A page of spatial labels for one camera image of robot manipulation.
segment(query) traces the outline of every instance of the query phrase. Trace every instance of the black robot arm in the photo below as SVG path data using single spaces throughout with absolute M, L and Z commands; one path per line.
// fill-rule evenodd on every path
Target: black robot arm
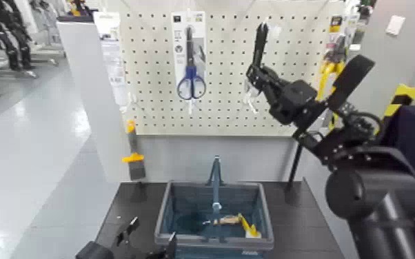
M 397 149 L 377 145 L 382 134 L 374 134 L 368 119 L 383 130 L 381 121 L 346 101 L 374 62 L 354 57 L 334 82 L 334 93 L 316 101 L 316 90 L 305 81 L 288 82 L 261 65 L 267 32 L 266 23 L 259 25 L 249 91 L 263 92 L 269 113 L 284 125 L 293 123 L 293 138 L 332 172 L 326 199 L 349 223 L 360 258 L 415 259 L 415 171 Z M 318 141 L 307 129 L 325 110 L 337 113 L 343 126 Z

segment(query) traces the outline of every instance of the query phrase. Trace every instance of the cable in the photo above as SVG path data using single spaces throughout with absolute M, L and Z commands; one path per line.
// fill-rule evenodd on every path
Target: cable
M 375 121 L 376 124 L 378 124 L 379 131 L 376 134 L 376 137 L 375 137 L 374 141 L 375 142 L 379 142 L 380 141 L 379 138 L 381 138 L 384 135 L 384 131 L 385 131 L 385 128 L 383 127 L 383 122 L 381 121 L 380 118 L 378 118 L 376 115 L 371 114 L 369 112 L 351 112 L 350 113 L 350 116 L 367 117 L 367 118 L 370 118 L 373 121 Z

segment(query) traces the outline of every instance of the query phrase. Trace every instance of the scissors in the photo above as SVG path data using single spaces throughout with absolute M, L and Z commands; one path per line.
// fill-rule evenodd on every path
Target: scissors
M 177 85 L 177 93 L 183 100 L 199 99 L 206 93 L 206 84 L 196 73 L 191 27 L 187 28 L 187 66 L 185 67 L 185 76 Z

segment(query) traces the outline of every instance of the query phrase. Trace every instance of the shiny floor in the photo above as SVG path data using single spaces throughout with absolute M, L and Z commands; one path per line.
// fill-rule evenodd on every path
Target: shiny floor
M 66 61 L 36 72 L 0 80 L 0 259 L 73 258 L 118 187 L 103 180 Z

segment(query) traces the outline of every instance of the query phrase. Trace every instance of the black cylinder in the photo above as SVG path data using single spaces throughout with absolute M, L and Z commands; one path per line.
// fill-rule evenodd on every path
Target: black cylinder
M 360 259 L 415 259 L 415 222 L 388 194 L 368 217 L 349 220 Z
M 349 167 L 328 178 L 325 194 L 361 259 L 415 259 L 414 175 Z

